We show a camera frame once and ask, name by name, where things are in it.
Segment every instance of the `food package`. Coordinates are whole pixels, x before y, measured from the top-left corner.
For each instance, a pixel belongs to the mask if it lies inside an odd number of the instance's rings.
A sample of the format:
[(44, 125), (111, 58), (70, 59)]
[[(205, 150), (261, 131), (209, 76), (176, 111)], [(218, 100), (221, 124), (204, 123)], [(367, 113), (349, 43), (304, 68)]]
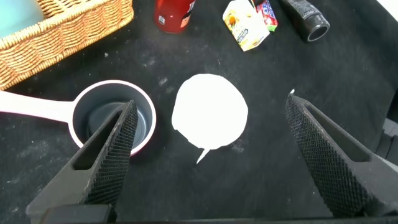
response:
[(243, 51), (257, 47), (269, 35), (262, 15), (248, 0), (231, 1), (223, 20)]
[(264, 0), (263, 3), (257, 6), (257, 13), (259, 13), (263, 18), (264, 22), (269, 31), (275, 31), (278, 26), (278, 21), (276, 20), (274, 11), (271, 8), (269, 0)]

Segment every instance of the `basket rim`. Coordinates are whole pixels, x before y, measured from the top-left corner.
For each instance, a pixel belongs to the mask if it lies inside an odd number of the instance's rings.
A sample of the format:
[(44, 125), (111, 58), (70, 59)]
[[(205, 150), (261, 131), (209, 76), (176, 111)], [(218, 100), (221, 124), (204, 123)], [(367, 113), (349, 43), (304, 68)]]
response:
[(89, 2), (81, 3), (76, 7), (70, 8), (65, 12), (54, 15), (48, 19), (40, 21), (32, 26), (26, 27), (20, 31), (10, 34), (6, 37), (0, 39), (0, 50), (10, 49), (11, 47), (23, 42), (29, 38), (36, 37), (43, 32), (46, 32), (60, 24), (68, 21), (72, 21), (78, 16), (96, 9), (103, 4), (110, 1), (120, 1), (120, 0), (91, 0)]

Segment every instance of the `wicker basket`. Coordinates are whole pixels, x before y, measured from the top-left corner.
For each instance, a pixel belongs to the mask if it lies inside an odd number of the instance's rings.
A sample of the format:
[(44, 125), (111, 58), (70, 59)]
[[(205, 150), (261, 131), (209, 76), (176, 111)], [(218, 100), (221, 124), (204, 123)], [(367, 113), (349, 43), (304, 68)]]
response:
[(45, 20), (0, 39), (0, 90), (129, 23), (132, 0), (38, 0)]

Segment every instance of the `saucepan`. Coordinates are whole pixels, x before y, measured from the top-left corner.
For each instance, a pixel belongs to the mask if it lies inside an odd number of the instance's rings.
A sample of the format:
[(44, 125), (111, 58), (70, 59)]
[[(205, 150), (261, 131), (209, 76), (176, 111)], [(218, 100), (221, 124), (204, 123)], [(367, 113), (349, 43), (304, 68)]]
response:
[(149, 96), (138, 86), (120, 80), (95, 83), (70, 101), (53, 101), (0, 91), (0, 112), (17, 113), (68, 123), (74, 142), (82, 147), (106, 118), (121, 105), (134, 100), (138, 124), (131, 156), (152, 137), (156, 112)]

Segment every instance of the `blue object in basket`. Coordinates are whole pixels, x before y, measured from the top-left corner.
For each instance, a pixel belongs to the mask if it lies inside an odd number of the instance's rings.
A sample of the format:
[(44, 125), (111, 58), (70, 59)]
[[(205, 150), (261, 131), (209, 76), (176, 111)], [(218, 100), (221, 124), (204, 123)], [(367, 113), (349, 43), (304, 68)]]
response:
[(0, 38), (44, 20), (36, 0), (0, 1)]

